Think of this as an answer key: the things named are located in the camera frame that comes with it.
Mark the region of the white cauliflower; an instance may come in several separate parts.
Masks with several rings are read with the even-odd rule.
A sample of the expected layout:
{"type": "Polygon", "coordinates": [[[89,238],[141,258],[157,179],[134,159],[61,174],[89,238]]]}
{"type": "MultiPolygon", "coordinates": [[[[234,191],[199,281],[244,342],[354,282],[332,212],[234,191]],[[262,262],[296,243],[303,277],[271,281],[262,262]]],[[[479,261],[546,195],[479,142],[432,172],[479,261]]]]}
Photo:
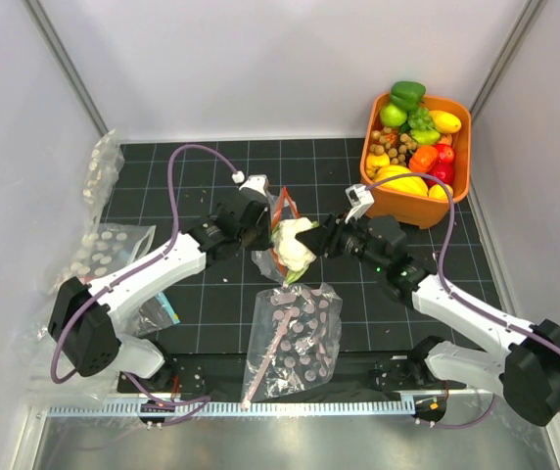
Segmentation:
{"type": "Polygon", "coordinates": [[[297,240],[297,235],[316,227],[307,217],[281,220],[272,231],[273,252],[286,269],[284,284],[297,282],[316,260],[316,255],[297,240]]]}

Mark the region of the clear bag orange zipper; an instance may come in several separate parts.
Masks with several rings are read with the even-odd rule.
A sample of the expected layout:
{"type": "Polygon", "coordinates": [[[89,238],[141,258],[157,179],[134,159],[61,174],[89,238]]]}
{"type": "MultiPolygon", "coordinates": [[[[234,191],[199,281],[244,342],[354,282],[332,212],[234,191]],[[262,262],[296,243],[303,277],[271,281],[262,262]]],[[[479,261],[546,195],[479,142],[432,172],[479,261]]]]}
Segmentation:
{"type": "MultiPolygon", "coordinates": [[[[300,215],[297,204],[291,198],[286,187],[281,189],[281,192],[277,197],[272,196],[271,194],[268,194],[267,197],[271,209],[271,237],[273,229],[281,220],[305,217],[300,215]]],[[[252,261],[257,266],[262,276],[270,279],[271,281],[287,286],[284,284],[286,269],[279,264],[277,257],[273,252],[272,240],[270,249],[252,252],[252,261]]]]}

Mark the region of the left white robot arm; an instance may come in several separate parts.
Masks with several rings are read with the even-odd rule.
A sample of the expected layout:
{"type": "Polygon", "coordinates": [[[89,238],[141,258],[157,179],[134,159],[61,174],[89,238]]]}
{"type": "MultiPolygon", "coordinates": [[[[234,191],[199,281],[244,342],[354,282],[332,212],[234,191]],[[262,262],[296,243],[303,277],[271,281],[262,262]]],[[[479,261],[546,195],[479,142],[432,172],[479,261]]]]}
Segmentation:
{"type": "Polygon", "coordinates": [[[71,374],[95,376],[109,367],[132,374],[153,392],[174,378],[164,352],[150,340],[117,332],[157,293],[233,257],[239,250],[270,246],[270,208],[265,188],[246,183],[233,189],[212,214],[176,231],[143,258],[87,284],[73,277],[59,289],[48,324],[56,346],[50,365],[54,383],[64,383],[58,364],[65,356],[71,374]]]}

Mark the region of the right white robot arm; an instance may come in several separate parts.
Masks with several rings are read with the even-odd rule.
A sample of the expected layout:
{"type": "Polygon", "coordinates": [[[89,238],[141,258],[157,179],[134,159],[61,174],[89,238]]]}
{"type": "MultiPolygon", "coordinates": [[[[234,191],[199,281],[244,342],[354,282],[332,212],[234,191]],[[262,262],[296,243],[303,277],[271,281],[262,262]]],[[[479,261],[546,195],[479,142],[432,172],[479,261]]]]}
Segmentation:
{"type": "Polygon", "coordinates": [[[391,216],[361,223],[331,215],[296,239],[318,257],[359,259],[392,300],[474,343],[474,348],[465,349],[436,337],[422,341],[407,364],[408,377],[417,387],[448,381],[482,389],[539,427],[560,413],[558,324],[533,324],[458,289],[411,253],[405,233],[391,216]]]}

